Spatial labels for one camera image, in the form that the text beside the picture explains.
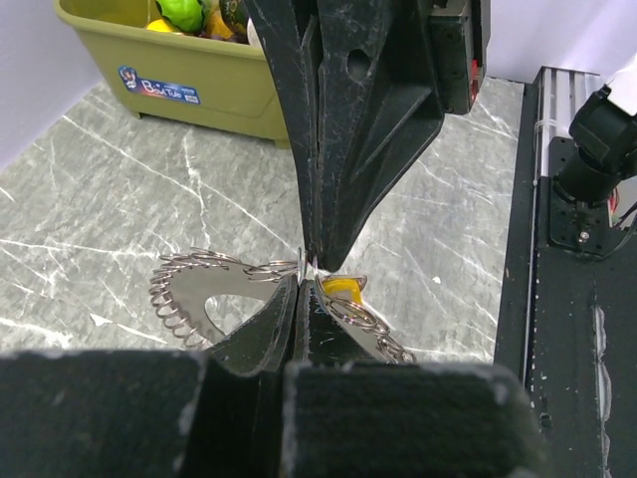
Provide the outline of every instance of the gray marble surface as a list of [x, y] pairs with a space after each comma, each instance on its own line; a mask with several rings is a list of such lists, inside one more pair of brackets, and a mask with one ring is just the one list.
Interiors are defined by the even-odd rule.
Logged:
[[[492, 358], [522, 92], [487, 80], [448, 117], [345, 263], [420, 359]], [[149, 305], [159, 254], [294, 259], [293, 168], [268, 141], [134, 119], [98, 86], [0, 174], [0, 350], [179, 347]]]

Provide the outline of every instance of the plastic storage box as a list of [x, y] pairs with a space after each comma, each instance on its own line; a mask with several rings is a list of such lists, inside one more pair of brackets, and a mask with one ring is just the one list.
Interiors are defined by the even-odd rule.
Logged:
[[153, 115], [289, 146], [279, 98], [259, 48], [144, 29], [154, 0], [55, 0], [113, 94]]

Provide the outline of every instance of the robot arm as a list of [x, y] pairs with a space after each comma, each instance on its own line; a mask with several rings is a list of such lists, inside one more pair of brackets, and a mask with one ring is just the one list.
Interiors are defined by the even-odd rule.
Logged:
[[637, 55], [577, 112], [570, 135], [578, 150], [556, 178], [566, 198], [604, 203], [637, 175]]
[[337, 270], [369, 214], [467, 113], [490, 0], [247, 0], [295, 157], [309, 260]]

